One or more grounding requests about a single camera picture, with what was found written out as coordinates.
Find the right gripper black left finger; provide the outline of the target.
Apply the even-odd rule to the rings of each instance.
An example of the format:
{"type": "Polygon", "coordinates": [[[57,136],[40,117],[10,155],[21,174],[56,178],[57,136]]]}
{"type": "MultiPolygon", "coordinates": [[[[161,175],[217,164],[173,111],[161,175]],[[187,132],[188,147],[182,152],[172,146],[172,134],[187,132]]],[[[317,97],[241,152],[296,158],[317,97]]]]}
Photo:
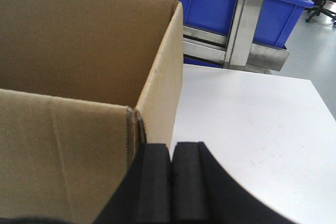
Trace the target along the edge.
{"type": "Polygon", "coordinates": [[[94,223],[170,223],[171,163],[165,144],[142,143],[94,223]]]}

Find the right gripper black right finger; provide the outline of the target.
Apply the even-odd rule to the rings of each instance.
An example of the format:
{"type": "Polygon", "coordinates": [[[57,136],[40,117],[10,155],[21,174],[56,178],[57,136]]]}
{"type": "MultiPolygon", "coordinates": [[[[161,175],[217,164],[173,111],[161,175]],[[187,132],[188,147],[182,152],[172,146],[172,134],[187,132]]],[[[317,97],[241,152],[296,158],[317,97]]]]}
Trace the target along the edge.
{"type": "Polygon", "coordinates": [[[172,159],[173,223],[291,223],[225,171],[203,142],[178,142],[172,159]]]}

